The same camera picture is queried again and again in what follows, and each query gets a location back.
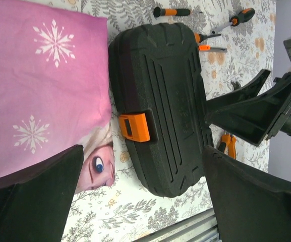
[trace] pliers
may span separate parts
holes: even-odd
[[[237,139],[231,135],[230,133],[226,132],[224,135],[221,136],[220,145],[218,150],[225,153],[226,147],[228,148],[228,156],[236,160],[236,141]]]

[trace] gray wall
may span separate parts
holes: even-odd
[[[277,0],[273,77],[282,77],[291,63],[283,41],[291,36],[291,0]],[[270,140],[269,173],[291,181],[291,137],[279,132]]]

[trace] pink pillow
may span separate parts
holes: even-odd
[[[113,183],[106,19],[0,0],[0,177],[75,144],[77,191]]]

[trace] snowflake print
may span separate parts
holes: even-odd
[[[18,125],[13,125],[13,128],[20,132],[20,135],[13,135],[18,138],[18,141],[14,144],[14,146],[20,146],[25,143],[24,150],[30,146],[30,150],[32,154],[36,151],[36,146],[40,146],[42,148],[42,143],[47,143],[48,139],[44,136],[49,134],[46,130],[49,127],[49,124],[40,125],[41,120],[36,124],[34,116],[31,115],[29,120],[29,125],[27,125],[23,120],[23,127]]]
[[[67,63],[67,57],[75,59],[75,55],[70,49],[75,48],[74,45],[71,45],[70,42],[74,38],[73,34],[63,36],[64,27],[61,30],[58,29],[55,20],[53,19],[51,29],[48,29],[43,23],[44,30],[34,27],[34,31],[42,37],[42,39],[34,39],[34,42],[41,43],[42,45],[37,48],[35,51],[36,54],[45,54],[49,53],[46,61],[48,62],[50,58],[53,57],[54,65],[58,68],[61,57]]]

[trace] blonde hair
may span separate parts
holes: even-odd
[[[88,135],[79,141],[79,144],[84,147],[84,162],[96,148],[111,142],[113,142],[113,139],[110,122],[105,127],[93,128]]]

